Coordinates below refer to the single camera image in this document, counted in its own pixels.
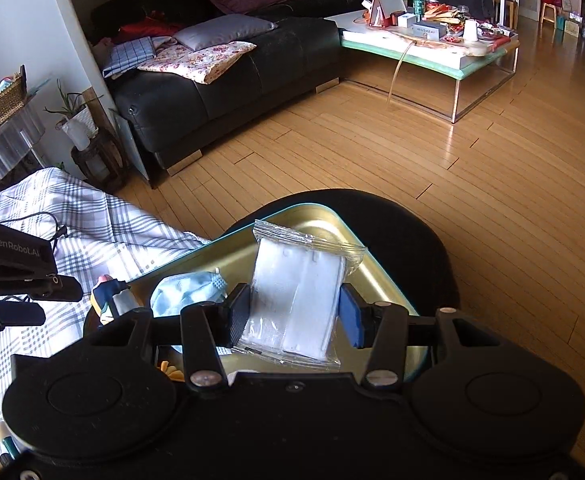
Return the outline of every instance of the gold tray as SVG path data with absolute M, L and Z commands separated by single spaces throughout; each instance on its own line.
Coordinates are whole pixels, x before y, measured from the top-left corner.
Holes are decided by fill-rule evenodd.
M 312 203 L 294 205 L 269 216 L 266 220 L 326 240 L 362 244 L 337 213 L 323 205 Z M 148 306 L 153 290 L 163 278 L 198 270 L 215 271 L 215 269 L 219 269 L 223 279 L 228 283 L 228 292 L 233 290 L 237 283 L 250 283 L 255 269 L 258 248 L 252 229 L 253 226 L 250 224 L 145 276 L 141 276 L 141 278 L 129 283 L 132 292 L 140 303 Z M 397 285 L 391 280 L 391 277 L 386 274 L 386 271 L 370 253 L 366 253 L 361 265 L 346 278 L 346 282 L 351 283 L 367 303 L 390 301 L 405 306 L 410 314 L 417 314 Z M 335 325 L 337 330 L 334 344 L 341 362 L 340 371 L 352 372 L 355 379 L 360 381 L 371 350 L 352 348 L 341 323 L 338 322 Z M 426 357 L 426 351 L 425 347 L 408 348 L 406 377 L 409 377 L 421 366 Z M 273 363 L 256 355 L 239 352 L 221 356 L 221 363 L 226 373 L 236 370 L 304 373 L 315 371 L 289 364 Z

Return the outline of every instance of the blue face mask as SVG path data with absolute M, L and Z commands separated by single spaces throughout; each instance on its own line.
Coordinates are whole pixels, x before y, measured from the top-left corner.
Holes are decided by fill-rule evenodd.
M 156 317 L 178 316 L 185 306 L 201 301 L 219 303 L 225 297 L 226 282 L 219 272 L 189 272 L 161 280 L 150 297 L 150 308 Z M 173 348 L 182 351 L 181 346 Z

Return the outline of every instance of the green can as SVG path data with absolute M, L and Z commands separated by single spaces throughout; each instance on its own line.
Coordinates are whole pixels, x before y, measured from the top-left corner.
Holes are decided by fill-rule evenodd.
M 421 19 L 426 12 L 426 0 L 413 0 L 413 9 L 415 9 L 415 14 Z

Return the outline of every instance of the wooden floor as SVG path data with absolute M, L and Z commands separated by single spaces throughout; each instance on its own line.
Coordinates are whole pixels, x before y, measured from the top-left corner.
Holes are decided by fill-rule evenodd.
M 343 82 L 217 143 L 159 189 L 136 180 L 121 197 L 215 238 L 306 189 L 386 196 L 440 236 L 467 312 L 585 391 L 585 50 L 520 22 L 517 75 L 454 127 Z M 380 88 L 395 65 L 359 52 L 346 62 L 351 78 Z M 464 99 L 481 83 L 464 82 Z M 396 86 L 448 106 L 452 88 L 412 66 Z M 585 464 L 585 426 L 573 453 Z

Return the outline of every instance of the screw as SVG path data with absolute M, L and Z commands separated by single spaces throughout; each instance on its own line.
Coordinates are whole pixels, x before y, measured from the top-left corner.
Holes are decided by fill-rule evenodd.
M 297 394 L 303 390 L 304 386 L 305 384 L 300 381 L 293 381 L 292 383 L 286 386 L 286 391 L 289 394 Z
M 212 370 L 199 370 L 190 376 L 190 381 L 195 386 L 205 388 L 221 383 L 221 375 Z
M 40 480 L 39 475 L 34 471 L 26 470 L 22 471 L 19 475 L 19 480 Z
M 366 380 L 375 388 L 382 386 L 391 386 L 396 383 L 399 378 L 397 374 L 391 370 L 373 370 L 366 374 Z

